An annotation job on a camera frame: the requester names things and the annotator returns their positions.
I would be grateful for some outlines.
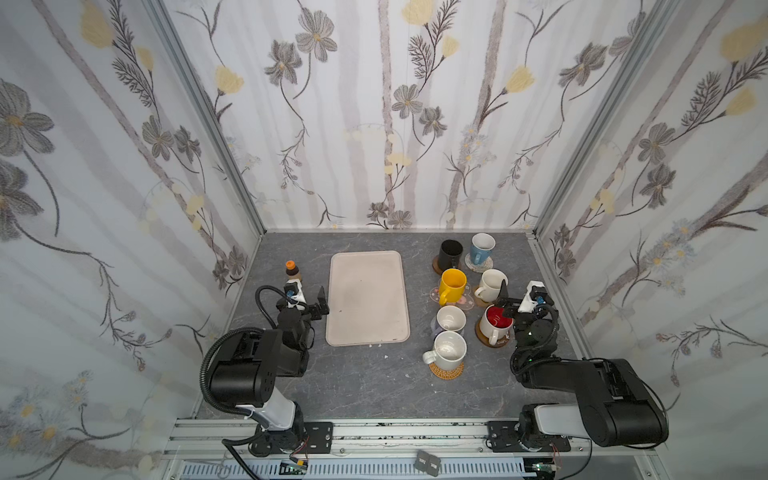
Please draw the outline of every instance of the table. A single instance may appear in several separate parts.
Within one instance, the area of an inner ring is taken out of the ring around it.
[[[294,260],[303,275],[307,302],[316,301],[320,286],[328,291],[331,257],[339,252],[397,250],[402,256],[411,336],[402,343],[331,347],[325,339],[325,320],[315,322],[316,341],[302,378],[278,378],[277,388],[301,405],[307,419],[319,418],[439,418],[518,416],[527,403],[573,403],[564,392],[531,390],[521,386],[509,370],[514,340],[499,349],[483,346],[475,336],[475,322],[483,309],[466,311],[467,356],[461,376],[442,380],[422,362],[432,348],[430,322],[439,305],[429,299],[439,276],[432,259],[440,243],[452,238],[468,252],[473,233],[268,233],[257,251],[230,328],[269,328],[253,294],[261,285],[281,287],[287,280],[285,262]],[[509,278],[511,296],[522,297],[529,280],[541,274],[523,233],[493,233],[494,268]],[[476,286],[480,274],[463,267]],[[277,295],[265,292],[263,304],[273,318]],[[574,358],[574,350],[560,328],[557,354]],[[204,403],[199,419],[236,418]]]

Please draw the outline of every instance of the wall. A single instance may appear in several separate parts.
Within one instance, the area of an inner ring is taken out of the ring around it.
[[[768,470],[766,15],[683,2],[541,235],[594,352],[671,407],[676,480]]]
[[[140,3],[3,2],[0,45],[3,476],[157,477],[257,237]]]
[[[164,0],[267,227],[530,228],[653,2]]]

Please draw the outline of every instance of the mounting plate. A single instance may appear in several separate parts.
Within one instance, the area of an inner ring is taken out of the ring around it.
[[[494,453],[506,452],[530,452],[523,448],[518,441],[518,433],[515,431],[517,422],[488,422],[488,446]],[[571,451],[571,443],[563,437],[554,437],[552,439],[554,446],[559,452]],[[537,452],[553,452],[550,445],[542,447]]]

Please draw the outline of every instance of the light blue mug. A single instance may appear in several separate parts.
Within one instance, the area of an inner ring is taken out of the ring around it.
[[[472,246],[469,247],[469,260],[474,265],[482,265],[491,256],[496,240],[487,233],[478,233],[472,237]]]

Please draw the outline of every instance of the small bottle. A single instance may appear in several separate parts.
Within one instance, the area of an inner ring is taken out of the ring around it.
[[[296,262],[293,260],[288,260],[286,262],[286,274],[288,275],[288,280],[301,281],[301,272],[299,271],[299,267],[296,266]]]

